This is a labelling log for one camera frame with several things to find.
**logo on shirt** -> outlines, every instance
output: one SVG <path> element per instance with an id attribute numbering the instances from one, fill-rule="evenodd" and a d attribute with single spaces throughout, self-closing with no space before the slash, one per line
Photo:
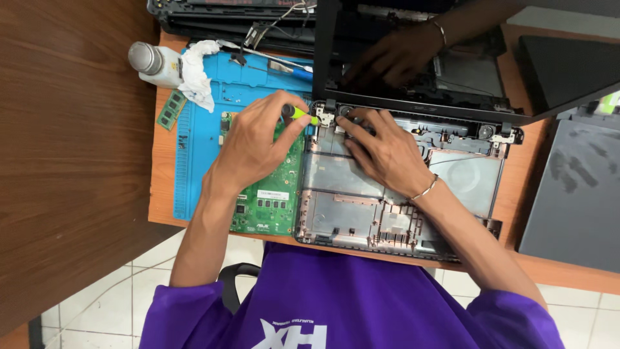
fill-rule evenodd
<path id="1" fill-rule="evenodd" d="M 261 319 L 260 323 L 263 326 L 263 332 L 265 332 L 265 339 L 253 346 L 252 349 L 297 349 L 300 344 L 310 344 L 312 349 L 325 349 L 327 341 L 326 325 L 314 325 L 312 333 L 303 335 L 301 334 L 301 325 L 283 327 L 276 331 L 275 327 L 267 321 Z M 282 326 L 290 323 L 313 324 L 314 321 L 295 319 L 287 322 L 274 322 L 273 324 Z M 284 335 L 286 335 L 286 340 L 282 344 Z"/>

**wooden desk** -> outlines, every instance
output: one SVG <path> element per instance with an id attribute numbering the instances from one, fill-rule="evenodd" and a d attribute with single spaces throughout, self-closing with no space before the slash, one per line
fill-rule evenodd
<path id="1" fill-rule="evenodd" d="M 618 41 L 593 37 L 590 35 L 558 32 L 554 30 L 522 27 L 518 25 L 505 24 L 502 25 L 502 29 L 507 42 L 508 52 L 499 57 L 498 63 L 500 65 L 500 72 L 502 74 L 506 94 L 510 98 L 513 106 L 523 107 L 529 115 L 531 115 L 531 105 L 512 54 L 513 48 L 515 47 L 517 39 L 520 35 L 531 34 L 609 42 Z M 180 51 L 185 46 L 186 42 L 187 38 L 185 37 L 169 35 L 164 32 L 161 34 L 160 45 L 168 46 L 177 51 Z M 157 89 L 155 118 L 159 115 L 159 112 L 161 111 L 161 108 L 169 95 L 170 90 L 163 88 Z M 538 149 L 546 136 L 546 130 L 549 124 L 550 120 L 544 120 L 523 127 L 523 130 L 525 131 L 524 143 L 510 148 L 510 155 L 505 162 L 493 213 L 493 218 L 503 221 L 500 243 L 508 250 L 509 253 L 513 255 L 527 274 L 530 275 L 530 277 L 532 277 L 532 279 L 534 279 L 537 283 L 620 294 L 620 274 L 521 255 L 515 252 L 515 242 L 523 233 L 522 229 L 521 231 L 517 231 L 519 229 L 516 227 L 516 223 L 522 217 L 522 215 L 518 213 L 518 209 L 520 208 L 524 198 L 526 182 L 532 171 L 534 159 L 536 158 Z M 153 172 L 151 175 L 151 204 L 149 207 L 149 220 L 152 222 L 186 227 L 188 222 L 175 219 L 172 216 L 175 141 L 175 129 L 168 132 L 163 127 L 156 125 L 153 142 Z M 287 243 L 290 245 L 299 245 L 292 237 L 231 233 L 246 237 L 259 238 L 262 240 Z M 463 270 L 461 265 L 455 263 L 441 263 L 417 258 L 382 255 L 379 253 L 360 252 L 340 248 L 309 245 L 305 245 L 305 247 L 331 250 L 338 253 L 393 261 L 396 263 L 429 266 L 449 270 Z"/>

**screwdriver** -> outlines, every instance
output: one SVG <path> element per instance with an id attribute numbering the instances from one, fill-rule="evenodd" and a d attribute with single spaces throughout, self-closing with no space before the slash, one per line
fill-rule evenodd
<path id="1" fill-rule="evenodd" d="M 307 113 L 303 110 L 293 106 L 292 104 L 285 104 L 282 106 L 282 117 L 290 117 L 291 119 L 299 119 L 300 117 L 306 115 Z M 313 116 L 310 124 L 318 125 L 319 119 L 316 116 Z"/>

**silver bangle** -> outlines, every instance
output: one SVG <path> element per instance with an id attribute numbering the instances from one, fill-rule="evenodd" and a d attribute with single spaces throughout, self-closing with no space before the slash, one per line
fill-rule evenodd
<path id="1" fill-rule="evenodd" d="M 436 174 L 436 175 L 435 175 L 435 180 L 433 181 L 433 184 L 431 184 L 431 185 L 430 185 L 430 187 L 428 187 L 428 189 L 424 190 L 424 191 L 422 192 L 422 194 L 416 195 L 416 196 L 412 197 L 412 198 L 411 198 L 411 199 L 409 199 L 409 200 L 414 201 L 414 200 L 416 200 L 417 198 L 419 198 L 420 196 L 422 196 L 422 195 L 424 195 L 424 194 L 428 193 L 431 189 L 433 189 L 433 187 L 435 186 L 435 184 L 437 184 L 437 180 L 438 180 L 438 179 L 439 179 L 439 175 L 438 175 L 438 174 Z"/>
<path id="2" fill-rule="evenodd" d="M 448 46 L 448 41 L 446 40 L 446 33 L 443 31 L 443 28 L 442 28 L 442 26 L 439 23 L 435 22 L 434 20 L 432 22 L 441 31 L 441 37 L 443 37 L 443 48 L 446 48 L 446 46 Z"/>

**hand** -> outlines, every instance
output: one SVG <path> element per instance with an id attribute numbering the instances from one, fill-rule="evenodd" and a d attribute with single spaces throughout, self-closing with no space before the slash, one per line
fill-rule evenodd
<path id="1" fill-rule="evenodd" d="M 204 188 L 224 186 L 237 195 L 284 161 L 289 148 L 311 120 L 305 115 L 292 121 L 274 142 L 273 131 L 286 103 L 308 111 L 301 98 L 280 90 L 257 99 L 235 116 L 226 141 L 205 176 L 211 184 L 203 183 Z"/>
<path id="2" fill-rule="evenodd" d="M 361 56 L 345 73 L 342 84 L 357 79 L 360 86 L 366 86 L 382 75 L 388 85 L 398 88 L 413 79 L 442 47 L 441 31 L 432 23 L 392 32 Z"/>
<path id="3" fill-rule="evenodd" d="M 435 175 L 422 160 L 414 136 L 400 128 L 392 114 L 358 108 L 348 116 L 363 119 L 376 131 L 376 136 L 372 136 L 346 118 L 336 118 L 339 126 L 359 142 L 347 139 L 345 144 L 370 178 L 409 198 L 430 187 Z"/>

